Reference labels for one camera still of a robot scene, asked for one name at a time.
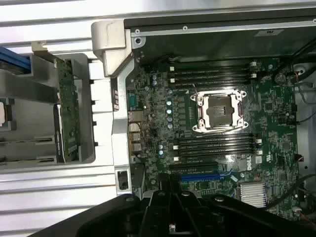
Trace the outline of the green motherboard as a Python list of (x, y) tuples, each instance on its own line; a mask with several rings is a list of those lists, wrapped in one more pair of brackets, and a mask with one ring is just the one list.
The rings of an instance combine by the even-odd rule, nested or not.
[[(202, 75), (202, 76), (170, 76), (173, 66), (176, 67), (208, 67), (245, 65), (249, 69), (215, 69), (210, 71), (249, 71), (246, 75)], [(179, 151), (223, 150), (223, 149), (253, 149), (252, 154), (236, 162), (218, 163), (219, 180), (182, 182), (183, 190), (191, 191), (208, 198), (211, 195), (222, 194), (240, 200), (240, 184), (264, 183), (266, 189), (266, 209), (279, 217), (288, 220), (299, 220), (299, 200), (295, 192), (288, 190), (299, 177), (297, 154), (297, 121), (294, 95), (294, 70), (288, 66), (277, 71), (277, 58), (229, 60), (210, 62), (156, 62), (139, 68), (138, 75), (132, 79), (126, 88), (128, 111), (128, 146), (131, 164), (143, 165), (142, 181), (133, 180), (134, 192), (159, 189), (158, 175), (171, 172), (173, 158), (211, 156), (182, 156)], [(287, 84), (274, 82), (277, 73), (287, 76)], [(228, 78), (238, 77), (248, 79), (248, 85), (229, 87), (171, 88), (171, 78)], [(196, 104), (190, 99), (195, 92), (239, 89), (247, 96), (242, 101), (243, 116), (249, 126), (240, 131), (224, 132), (215, 135), (251, 133), (254, 139), (231, 141), (209, 141), (197, 143), (178, 143), (179, 139), (215, 136), (194, 132), (192, 127), (197, 123)], [(224, 142), (253, 142), (253, 147), (228, 147), (213, 149), (173, 150), (174, 145), (209, 144)]]

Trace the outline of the RAM slot with white clips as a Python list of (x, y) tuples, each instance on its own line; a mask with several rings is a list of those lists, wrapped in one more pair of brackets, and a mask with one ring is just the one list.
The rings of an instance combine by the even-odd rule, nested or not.
[(175, 71), (190, 71), (190, 70), (223, 70), (223, 69), (249, 69), (245, 65), (233, 65), (233, 66), (208, 66), (208, 67), (176, 67), (173, 66), (173, 70), (170, 69), (171, 72)]
[(195, 156), (195, 157), (180, 157), (173, 158), (174, 162), (178, 163), (200, 163), (200, 162), (236, 162), (251, 157), (252, 154), (232, 154), (232, 155), (211, 155), (211, 156)]
[(248, 81), (246, 78), (228, 77), (228, 78), (171, 78), (170, 83), (190, 83), (190, 82), (242, 82)]
[(173, 150), (184, 149), (213, 149), (213, 148), (228, 148), (228, 147), (253, 147), (253, 142), (224, 142), (224, 143), (209, 143), (209, 144), (183, 144), (174, 145)]

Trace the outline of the black expansion slot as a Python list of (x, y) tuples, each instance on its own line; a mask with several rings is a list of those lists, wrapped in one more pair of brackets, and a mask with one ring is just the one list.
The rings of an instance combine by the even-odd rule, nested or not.
[(190, 174), (190, 173), (205, 173), (213, 172), (218, 169), (217, 162), (196, 162), (196, 163), (179, 163), (171, 164), (169, 170), (171, 172)]

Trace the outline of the grey parts rack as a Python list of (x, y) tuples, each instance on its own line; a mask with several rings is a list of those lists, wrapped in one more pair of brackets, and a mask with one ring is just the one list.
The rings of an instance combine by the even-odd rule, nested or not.
[(72, 61), (79, 100), (79, 159), (58, 162), (54, 105), (57, 72), (53, 63), (34, 54), (0, 61), (0, 100), (12, 106), (12, 121), (0, 127), (0, 170), (84, 163), (94, 159), (88, 59), (83, 54), (59, 57)]

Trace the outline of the green graphics card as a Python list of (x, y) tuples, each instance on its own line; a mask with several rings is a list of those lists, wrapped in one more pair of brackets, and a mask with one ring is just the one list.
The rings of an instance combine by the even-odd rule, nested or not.
[(57, 161), (66, 163), (79, 159), (79, 100), (72, 61), (49, 53), (40, 41), (31, 43), (35, 56), (53, 63), (57, 72), (57, 97), (54, 105), (55, 144)]

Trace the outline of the grey open PC case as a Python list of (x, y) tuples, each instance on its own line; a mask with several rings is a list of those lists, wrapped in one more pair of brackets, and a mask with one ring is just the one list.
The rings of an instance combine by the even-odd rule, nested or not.
[[(126, 88), (140, 67), (156, 62), (210, 62), (277, 58), (277, 71), (292, 66), (297, 106), (297, 154), (299, 177), (288, 190), (299, 200), (299, 220), (289, 220), (316, 229), (316, 19), (233, 20), (205, 23), (149, 24), (106, 20), (91, 26), (93, 52), (111, 79), (113, 123), (112, 156), (118, 192), (149, 198), (156, 190), (134, 192), (132, 181), (142, 181), (143, 165), (131, 164), (128, 146)], [(168, 237), (194, 237), (177, 227), (178, 202), (170, 194)]]

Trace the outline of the blue expansion slot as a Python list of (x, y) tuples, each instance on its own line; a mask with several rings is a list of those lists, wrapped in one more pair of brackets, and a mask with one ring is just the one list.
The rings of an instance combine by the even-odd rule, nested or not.
[(187, 174), (187, 175), (182, 174), (180, 176), (181, 176), (182, 182), (219, 180), (221, 178), (219, 173)]

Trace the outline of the CPU socket with metal frame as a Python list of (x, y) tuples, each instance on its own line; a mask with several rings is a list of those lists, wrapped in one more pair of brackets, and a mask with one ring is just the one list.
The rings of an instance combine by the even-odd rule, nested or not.
[(243, 116), (242, 101), (247, 96), (239, 89), (195, 92), (190, 99), (196, 104), (194, 132), (219, 134), (240, 131), (249, 126)]

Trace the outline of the round coin cell battery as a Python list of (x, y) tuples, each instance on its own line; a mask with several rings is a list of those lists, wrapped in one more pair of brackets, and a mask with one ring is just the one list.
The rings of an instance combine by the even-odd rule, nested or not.
[(279, 85), (287, 84), (287, 76), (286, 76), (286, 74), (284, 74), (284, 73), (277, 73), (274, 76), (274, 82), (276, 84), (279, 84)]

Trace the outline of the silver finned chipset heatsink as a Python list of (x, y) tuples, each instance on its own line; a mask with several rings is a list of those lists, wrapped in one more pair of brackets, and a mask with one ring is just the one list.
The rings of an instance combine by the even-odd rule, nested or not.
[(265, 184), (258, 182), (240, 184), (240, 200), (257, 208), (266, 207)]

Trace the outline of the silver CPU chip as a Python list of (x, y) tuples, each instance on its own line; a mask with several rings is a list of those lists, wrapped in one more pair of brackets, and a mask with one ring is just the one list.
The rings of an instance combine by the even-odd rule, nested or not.
[(12, 106), (0, 100), (0, 127), (9, 125), (12, 121)]

